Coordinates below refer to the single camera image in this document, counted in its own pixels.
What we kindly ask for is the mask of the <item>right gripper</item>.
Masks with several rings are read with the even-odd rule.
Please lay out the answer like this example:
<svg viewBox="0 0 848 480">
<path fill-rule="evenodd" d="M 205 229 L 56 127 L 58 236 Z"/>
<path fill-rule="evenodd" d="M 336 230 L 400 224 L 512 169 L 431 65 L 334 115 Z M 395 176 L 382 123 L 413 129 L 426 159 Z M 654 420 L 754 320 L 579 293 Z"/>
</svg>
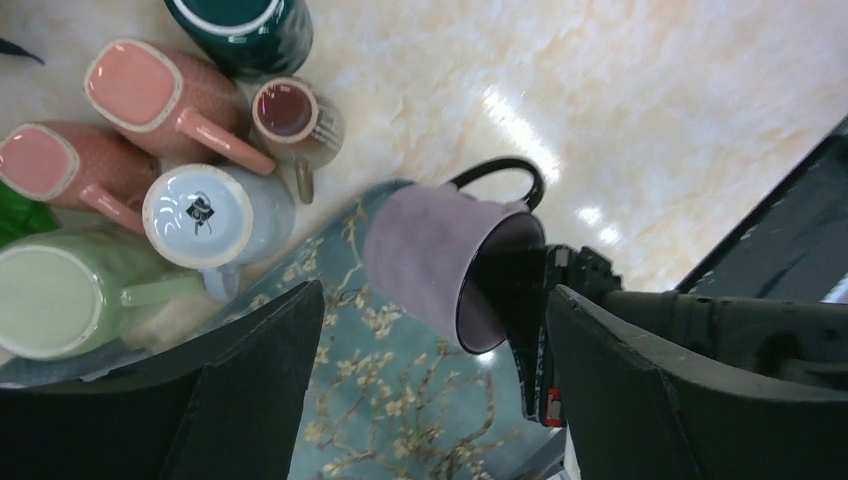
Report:
<svg viewBox="0 0 848 480">
<path fill-rule="evenodd" d="M 847 389 L 845 304 L 613 291 L 600 306 L 726 365 L 799 384 Z"/>
</svg>

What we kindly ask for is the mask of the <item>light green mug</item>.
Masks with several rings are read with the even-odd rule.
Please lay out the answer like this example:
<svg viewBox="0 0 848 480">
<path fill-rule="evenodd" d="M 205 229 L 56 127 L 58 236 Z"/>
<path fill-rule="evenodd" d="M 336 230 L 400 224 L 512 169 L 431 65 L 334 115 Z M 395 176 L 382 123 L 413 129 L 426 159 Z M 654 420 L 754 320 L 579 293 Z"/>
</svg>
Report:
<svg viewBox="0 0 848 480">
<path fill-rule="evenodd" d="M 30 235 L 1 251 L 1 345 L 27 359 L 73 357 L 204 289 L 198 272 L 120 226 Z"/>
</svg>

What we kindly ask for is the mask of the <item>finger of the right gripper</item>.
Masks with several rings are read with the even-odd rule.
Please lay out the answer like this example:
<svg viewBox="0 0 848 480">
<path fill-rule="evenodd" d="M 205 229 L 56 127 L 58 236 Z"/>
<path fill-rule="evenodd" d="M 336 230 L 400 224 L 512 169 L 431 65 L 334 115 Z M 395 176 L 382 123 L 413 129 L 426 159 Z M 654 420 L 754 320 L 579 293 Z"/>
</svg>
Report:
<svg viewBox="0 0 848 480">
<path fill-rule="evenodd" d="M 517 269 L 508 288 L 518 295 L 518 305 L 506 333 L 518 371 L 522 414 L 531 422 L 561 428 L 566 415 L 545 320 L 548 295 L 562 284 L 598 300 L 620 290 L 622 279 L 607 257 L 587 246 L 534 247 L 516 252 L 509 265 Z"/>
</svg>

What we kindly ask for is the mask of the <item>purple mug black handle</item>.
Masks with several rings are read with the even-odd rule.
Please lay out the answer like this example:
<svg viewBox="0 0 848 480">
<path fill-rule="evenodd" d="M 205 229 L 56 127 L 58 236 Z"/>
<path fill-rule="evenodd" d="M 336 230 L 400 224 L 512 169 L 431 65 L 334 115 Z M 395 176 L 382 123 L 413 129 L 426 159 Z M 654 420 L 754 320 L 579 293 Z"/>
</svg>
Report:
<svg viewBox="0 0 848 480">
<path fill-rule="evenodd" d="M 461 190 L 510 169 L 532 179 L 519 200 L 480 200 Z M 369 284 L 466 352 L 493 350 L 506 338 L 503 316 L 470 271 L 481 254 L 544 244 L 542 223 L 533 214 L 544 193 L 537 166 L 510 156 L 486 160 L 438 187 L 412 183 L 397 190 L 372 216 L 365 237 L 362 261 Z"/>
</svg>

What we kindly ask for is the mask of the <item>light blue white mug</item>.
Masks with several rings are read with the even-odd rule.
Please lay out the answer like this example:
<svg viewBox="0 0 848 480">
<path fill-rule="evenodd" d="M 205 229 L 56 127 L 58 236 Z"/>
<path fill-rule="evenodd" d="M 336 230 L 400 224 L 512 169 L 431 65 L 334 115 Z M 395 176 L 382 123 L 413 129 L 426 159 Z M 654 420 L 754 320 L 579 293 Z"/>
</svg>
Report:
<svg viewBox="0 0 848 480">
<path fill-rule="evenodd" d="M 274 174 L 261 176 L 233 163 L 187 164 L 156 179 L 141 218 L 160 255 L 198 271 L 211 297 L 230 302 L 238 294 L 241 269 L 286 244 L 296 204 Z"/>
</svg>

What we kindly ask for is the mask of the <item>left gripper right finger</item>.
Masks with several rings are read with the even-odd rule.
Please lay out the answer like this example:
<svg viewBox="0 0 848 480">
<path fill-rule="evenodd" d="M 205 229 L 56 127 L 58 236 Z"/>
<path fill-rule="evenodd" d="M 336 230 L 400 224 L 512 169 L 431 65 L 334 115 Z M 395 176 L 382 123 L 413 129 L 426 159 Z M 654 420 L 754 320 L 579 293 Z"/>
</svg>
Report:
<svg viewBox="0 0 848 480">
<path fill-rule="evenodd" d="M 547 326 L 585 479 L 843 479 L 847 389 L 738 369 L 560 285 Z"/>
</svg>

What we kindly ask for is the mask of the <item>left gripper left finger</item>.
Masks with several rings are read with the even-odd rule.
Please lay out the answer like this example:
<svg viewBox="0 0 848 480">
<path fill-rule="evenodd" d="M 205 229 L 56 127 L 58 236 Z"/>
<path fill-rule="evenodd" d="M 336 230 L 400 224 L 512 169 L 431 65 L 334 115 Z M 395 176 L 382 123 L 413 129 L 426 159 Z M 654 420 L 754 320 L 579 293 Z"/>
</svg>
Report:
<svg viewBox="0 0 848 480">
<path fill-rule="evenodd" d="M 304 282 L 92 381 L 1 393 L 5 479 L 284 479 L 325 313 Z"/>
</svg>

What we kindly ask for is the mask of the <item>brown striped small mug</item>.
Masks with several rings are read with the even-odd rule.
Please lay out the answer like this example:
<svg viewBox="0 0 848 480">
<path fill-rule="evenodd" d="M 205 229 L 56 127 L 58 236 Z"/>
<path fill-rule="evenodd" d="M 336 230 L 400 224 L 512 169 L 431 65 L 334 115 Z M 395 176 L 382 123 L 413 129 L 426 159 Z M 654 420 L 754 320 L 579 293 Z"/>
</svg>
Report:
<svg viewBox="0 0 848 480">
<path fill-rule="evenodd" d="M 336 103 L 302 78 L 277 77 L 258 88 L 251 114 L 264 149 L 294 172 L 300 201 L 313 203 L 315 171 L 338 156 L 345 139 Z"/>
</svg>

